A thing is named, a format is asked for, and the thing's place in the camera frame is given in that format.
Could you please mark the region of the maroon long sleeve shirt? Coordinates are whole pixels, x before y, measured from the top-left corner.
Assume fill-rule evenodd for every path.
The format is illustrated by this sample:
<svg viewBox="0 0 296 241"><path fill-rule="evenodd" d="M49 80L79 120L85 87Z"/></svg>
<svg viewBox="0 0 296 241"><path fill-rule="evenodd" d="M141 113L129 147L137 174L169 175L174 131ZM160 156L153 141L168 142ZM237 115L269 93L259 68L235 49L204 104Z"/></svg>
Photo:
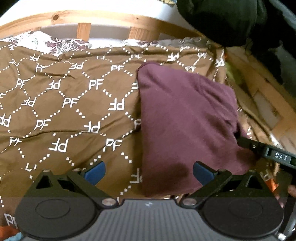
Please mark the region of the maroon long sleeve shirt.
<svg viewBox="0 0 296 241"><path fill-rule="evenodd" d="M234 91L208 78L145 63L137 71L141 104L142 191L147 197L200 188L193 165L244 174L252 151L237 144L241 128Z"/></svg>

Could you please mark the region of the brown PF patterned duvet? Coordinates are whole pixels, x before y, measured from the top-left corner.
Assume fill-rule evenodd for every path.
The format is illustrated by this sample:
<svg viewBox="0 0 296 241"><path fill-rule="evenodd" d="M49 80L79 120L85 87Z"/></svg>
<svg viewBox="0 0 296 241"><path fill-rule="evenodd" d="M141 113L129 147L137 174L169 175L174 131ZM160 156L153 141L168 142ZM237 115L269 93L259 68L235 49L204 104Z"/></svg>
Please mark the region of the brown PF patterned duvet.
<svg viewBox="0 0 296 241"><path fill-rule="evenodd" d="M111 197L142 191L141 104L137 71L145 63L227 82L224 51L214 47L114 47L56 57L1 43L1 240L18 232L15 209L39 173L61 175L104 161L97 185ZM270 142L249 100L235 93L241 128Z"/></svg>

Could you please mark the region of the yellow-green cloth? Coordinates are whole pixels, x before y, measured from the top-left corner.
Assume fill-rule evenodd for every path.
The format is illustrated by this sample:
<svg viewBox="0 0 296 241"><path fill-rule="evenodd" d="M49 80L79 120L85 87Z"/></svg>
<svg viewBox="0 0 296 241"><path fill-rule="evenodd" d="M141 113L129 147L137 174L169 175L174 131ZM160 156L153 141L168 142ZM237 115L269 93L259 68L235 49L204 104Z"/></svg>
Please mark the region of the yellow-green cloth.
<svg viewBox="0 0 296 241"><path fill-rule="evenodd" d="M226 62L225 66L228 81L230 83L239 84L239 74L237 73L237 70L228 62Z"/></svg>

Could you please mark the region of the black hanging jacket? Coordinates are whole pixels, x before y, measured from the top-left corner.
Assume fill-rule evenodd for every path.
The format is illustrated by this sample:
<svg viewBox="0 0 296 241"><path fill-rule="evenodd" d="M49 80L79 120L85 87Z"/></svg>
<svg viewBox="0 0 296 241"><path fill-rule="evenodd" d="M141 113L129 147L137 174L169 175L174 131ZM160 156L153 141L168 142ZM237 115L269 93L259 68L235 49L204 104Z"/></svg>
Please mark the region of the black hanging jacket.
<svg viewBox="0 0 296 241"><path fill-rule="evenodd" d="M278 83L295 85L295 1L177 1L180 15L224 46L244 46Z"/></svg>

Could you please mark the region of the white floral pillow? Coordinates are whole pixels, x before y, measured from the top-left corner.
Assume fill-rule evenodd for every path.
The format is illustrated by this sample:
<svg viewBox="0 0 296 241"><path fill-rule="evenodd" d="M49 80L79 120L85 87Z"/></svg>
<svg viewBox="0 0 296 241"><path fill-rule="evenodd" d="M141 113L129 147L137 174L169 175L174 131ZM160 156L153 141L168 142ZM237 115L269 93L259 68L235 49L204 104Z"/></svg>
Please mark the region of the white floral pillow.
<svg viewBox="0 0 296 241"><path fill-rule="evenodd" d="M86 51L98 48L113 47L201 47L207 45L208 39L202 37L183 38L183 39L164 39L154 41L141 41L137 39L112 40L103 39L98 41L85 41L82 39L58 39L42 31L25 32L14 37L1 39L2 42L9 42L16 46L37 50L45 54L51 54L56 57L63 53L71 51Z"/></svg>

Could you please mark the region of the wooden bed frame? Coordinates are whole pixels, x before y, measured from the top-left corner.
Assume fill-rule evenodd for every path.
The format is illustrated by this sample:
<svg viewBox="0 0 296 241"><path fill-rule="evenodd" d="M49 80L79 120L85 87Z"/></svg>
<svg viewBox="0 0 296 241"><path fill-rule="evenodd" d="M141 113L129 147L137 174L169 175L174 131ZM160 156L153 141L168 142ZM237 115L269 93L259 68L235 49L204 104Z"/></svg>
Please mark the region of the wooden bed frame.
<svg viewBox="0 0 296 241"><path fill-rule="evenodd" d="M155 40L160 34L176 38L200 35L196 30L148 16L106 11L63 10L18 17L1 25L1 38L60 24L77 24L76 37L86 41L93 25L128 27L128 37L139 40ZM228 48L226 55L228 61L241 71L249 93L256 96L257 92L261 92L280 115L280 120L272 127L273 134L287 150L295 149L295 99L243 48Z"/></svg>

